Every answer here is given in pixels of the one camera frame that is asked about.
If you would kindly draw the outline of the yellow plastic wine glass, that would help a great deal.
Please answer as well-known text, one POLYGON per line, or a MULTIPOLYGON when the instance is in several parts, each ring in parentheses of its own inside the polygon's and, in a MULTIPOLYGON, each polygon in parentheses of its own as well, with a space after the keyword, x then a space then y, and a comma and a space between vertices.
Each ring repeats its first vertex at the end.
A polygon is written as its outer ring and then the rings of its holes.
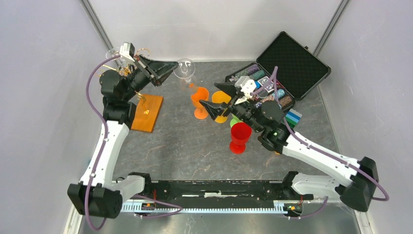
MULTIPOLYGON (((228 103, 230 102, 231 97, 229 95, 227 95, 226 93, 224 93, 223 91, 217 91, 212 95, 212 102, 214 103, 228 103)), ((223 116, 218 116, 215 119, 215 122, 217 123, 224 123, 227 121, 227 117, 223 117, 223 116)))

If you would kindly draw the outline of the orange plastic wine glass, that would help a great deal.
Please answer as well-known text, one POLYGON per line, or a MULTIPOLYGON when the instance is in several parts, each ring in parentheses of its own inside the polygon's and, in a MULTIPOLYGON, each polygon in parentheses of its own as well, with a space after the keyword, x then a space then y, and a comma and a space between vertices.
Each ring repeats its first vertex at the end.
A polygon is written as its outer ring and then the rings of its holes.
POLYGON ((195 107, 194 116, 197 119, 205 119, 208 117, 208 112, 204 106, 200 103, 201 100, 208 101, 209 91, 204 87, 198 87, 197 91, 190 96, 192 104, 195 107))

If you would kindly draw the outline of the green plastic wine glass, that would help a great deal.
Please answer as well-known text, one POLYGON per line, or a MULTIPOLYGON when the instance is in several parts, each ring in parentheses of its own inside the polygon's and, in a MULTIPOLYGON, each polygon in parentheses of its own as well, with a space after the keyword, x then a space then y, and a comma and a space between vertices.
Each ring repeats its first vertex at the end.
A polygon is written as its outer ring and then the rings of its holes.
POLYGON ((242 122, 241 120, 239 120, 237 117, 232 117, 231 121, 230 121, 230 127, 232 128, 235 124, 242 122))

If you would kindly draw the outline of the clear wine glass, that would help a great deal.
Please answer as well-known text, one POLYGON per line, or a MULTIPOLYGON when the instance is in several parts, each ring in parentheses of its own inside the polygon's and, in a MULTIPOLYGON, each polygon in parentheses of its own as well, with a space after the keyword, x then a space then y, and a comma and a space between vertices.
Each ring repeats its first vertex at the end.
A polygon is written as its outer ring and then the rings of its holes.
MULTIPOLYGON (((109 51, 106 52, 105 57, 106 57, 106 59, 110 59, 110 58, 113 58, 113 57, 116 57, 116 56, 119 56, 119 55, 120 55, 120 48, 119 47, 114 47, 114 48, 112 48, 112 49, 110 49, 109 51)), ((120 58, 116 58, 114 61, 118 66, 122 65, 122 61, 120 60, 120 58)))
POLYGON ((181 88, 189 94, 194 94, 197 90, 194 62, 189 58, 182 58, 177 62, 178 67, 174 70, 174 74, 179 78, 181 88))

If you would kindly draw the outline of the red plastic wine glass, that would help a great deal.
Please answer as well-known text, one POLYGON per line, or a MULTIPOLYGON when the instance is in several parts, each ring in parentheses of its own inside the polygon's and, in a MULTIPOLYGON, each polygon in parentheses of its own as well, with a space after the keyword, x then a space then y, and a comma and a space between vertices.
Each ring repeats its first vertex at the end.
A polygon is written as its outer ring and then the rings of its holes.
POLYGON ((246 143, 252 134, 252 129, 243 122, 234 124, 231 127, 230 151, 234 154, 242 154, 246 149, 246 143))

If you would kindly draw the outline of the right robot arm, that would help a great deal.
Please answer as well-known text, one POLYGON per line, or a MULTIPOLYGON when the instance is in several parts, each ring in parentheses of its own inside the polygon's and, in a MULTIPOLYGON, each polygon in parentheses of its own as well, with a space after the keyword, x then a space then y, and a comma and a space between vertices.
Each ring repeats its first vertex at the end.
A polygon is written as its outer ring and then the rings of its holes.
POLYGON ((201 100, 200 104, 212 119, 234 115, 252 131, 260 133, 258 141, 267 150, 295 158, 325 173, 324 176, 295 173, 292 180, 281 186, 284 197, 294 199, 299 194, 338 197, 354 210, 368 211, 379 188, 377 165, 373 159, 357 160, 313 143, 291 129, 285 119, 286 112, 276 100, 257 106, 247 99, 242 87, 233 82, 216 83, 215 86, 229 95, 230 101, 201 100))

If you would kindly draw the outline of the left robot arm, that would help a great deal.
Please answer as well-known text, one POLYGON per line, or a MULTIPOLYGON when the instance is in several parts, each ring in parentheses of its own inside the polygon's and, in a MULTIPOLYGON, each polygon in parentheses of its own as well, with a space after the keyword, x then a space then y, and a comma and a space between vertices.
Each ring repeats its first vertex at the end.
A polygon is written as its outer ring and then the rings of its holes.
POLYGON ((99 67, 118 58, 120 55, 98 64, 86 84, 86 99, 101 120, 101 133, 87 170, 77 184, 69 185, 67 193, 78 213, 88 221, 91 217, 114 219, 119 215, 122 204, 134 195, 143 199, 152 195, 153 185, 150 183, 149 174, 130 173, 119 183, 112 182, 120 148, 131 130, 136 110, 136 105, 127 99, 141 91, 148 83, 162 84, 178 66, 177 62, 126 56, 126 60, 139 69, 127 77, 112 70, 101 75, 101 87, 110 86, 112 89, 103 93, 104 111, 99 112, 90 98, 90 83, 99 67))

